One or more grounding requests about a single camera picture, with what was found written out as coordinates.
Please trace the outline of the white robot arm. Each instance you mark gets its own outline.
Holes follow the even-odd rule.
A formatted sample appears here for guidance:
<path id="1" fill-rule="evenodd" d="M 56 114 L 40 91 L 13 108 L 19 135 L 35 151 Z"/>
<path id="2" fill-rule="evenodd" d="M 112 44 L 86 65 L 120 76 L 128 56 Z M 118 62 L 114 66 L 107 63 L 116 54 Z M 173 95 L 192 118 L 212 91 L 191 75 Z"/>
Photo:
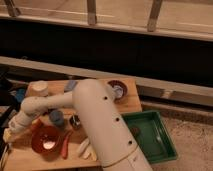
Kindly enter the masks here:
<path id="1" fill-rule="evenodd" d="M 31 96 L 9 121 L 3 140 L 25 130 L 49 109 L 74 108 L 104 171 L 153 171 L 114 104 L 113 88 L 97 79 L 80 80 L 72 91 Z"/>

